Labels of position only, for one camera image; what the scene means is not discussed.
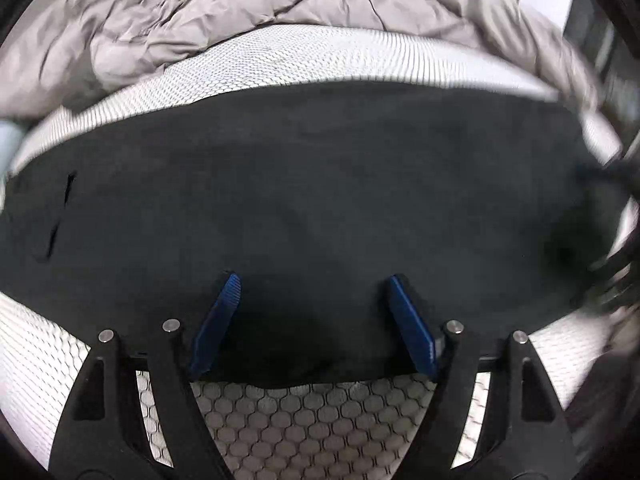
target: light blue object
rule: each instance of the light blue object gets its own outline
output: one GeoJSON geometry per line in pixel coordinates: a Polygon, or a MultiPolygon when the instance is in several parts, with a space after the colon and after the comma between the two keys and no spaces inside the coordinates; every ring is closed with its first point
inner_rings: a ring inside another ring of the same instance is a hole
{"type": "Polygon", "coordinates": [[[25,133],[19,124],[0,119],[0,177],[5,176],[9,169],[25,133]]]}

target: puffy blanket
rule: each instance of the puffy blanket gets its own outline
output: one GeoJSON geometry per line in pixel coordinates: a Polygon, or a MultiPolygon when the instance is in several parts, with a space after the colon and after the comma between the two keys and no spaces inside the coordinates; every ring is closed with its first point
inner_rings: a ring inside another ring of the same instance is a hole
{"type": "Polygon", "coordinates": [[[210,46],[271,23],[440,38],[524,68],[583,108],[597,83],[560,30],[507,0],[59,0],[0,62],[0,117],[80,111],[210,46]]]}

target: round metal rivet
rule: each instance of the round metal rivet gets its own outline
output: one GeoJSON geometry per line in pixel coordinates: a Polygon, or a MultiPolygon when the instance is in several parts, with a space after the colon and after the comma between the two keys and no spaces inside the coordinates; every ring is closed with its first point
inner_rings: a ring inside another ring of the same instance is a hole
{"type": "Polygon", "coordinates": [[[108,343],[113,339],[113,330],[108,328],[107,330],[103,330],[98,334],[98,341],[101,343],[108,343]]]}
{"type": "Polygon", "coordinates": [[[465,326],[460,323],[457,319],[452,319],[451,321],[447,321],[447,330],[452,334],[459,334],[465,329],[465,326]]]}
{"type": "Polygon", "coordinates": [[[516,330],[513,333],[513,340],[516,343],[520,343],[521,345],[524,345],[524,343],[526,343],[529,340],[529,336],[522,330],[516,330]]]}
{"type": "Polygon", "coordinates": [[[162,330],[165,332],[175,332],[180,328],[180,321],[177,319],[167,319],[162,323],[162,330]]]}

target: black fabric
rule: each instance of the black fabric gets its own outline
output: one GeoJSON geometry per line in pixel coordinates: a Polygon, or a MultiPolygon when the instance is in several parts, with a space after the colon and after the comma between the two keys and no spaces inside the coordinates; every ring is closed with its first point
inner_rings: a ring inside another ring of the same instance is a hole
{"type": "Polygon", "coordinates": [[[491,338],[572,308],[626,196],[559,104],[474,89],[261,88],[108,124],[7,187],[0,286],[89,341],[241,304],[209,378],[263,386],[413,370],[382,295],[402,272],[491,338]]]}

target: silver screw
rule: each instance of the silver screw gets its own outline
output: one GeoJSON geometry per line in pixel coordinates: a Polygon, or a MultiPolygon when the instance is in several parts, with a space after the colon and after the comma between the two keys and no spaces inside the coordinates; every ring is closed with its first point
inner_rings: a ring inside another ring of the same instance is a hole
{"type": "Polygon", "coordinates": [[[529,340],[529,336],[522,330],[516,330],[513,333],[513,340],[516,343],[520,343],[521,345],[524,345],[524,343],[526,343],[529,340]]]}
{"type": "Polygon", "coordinates": [[[113,330],[108,328],[107,330],[103,330],[98,334],[98,341],[101,343],[108,343],[113,339],[113,330]]]}
{"type": "Polygon", "coordinates": [[[449,332],[451,332],[452,334],[460,334],[464,329],[465,326],[457,319],[447,321],[447,330],[449,330],[449,332]]]}
{"type": "Polygon", "coordinates": [[[165,332],[175,332],[180,328],[180,321],[177,319],[167,319],[162,323],[162,330],[165,332]]]}

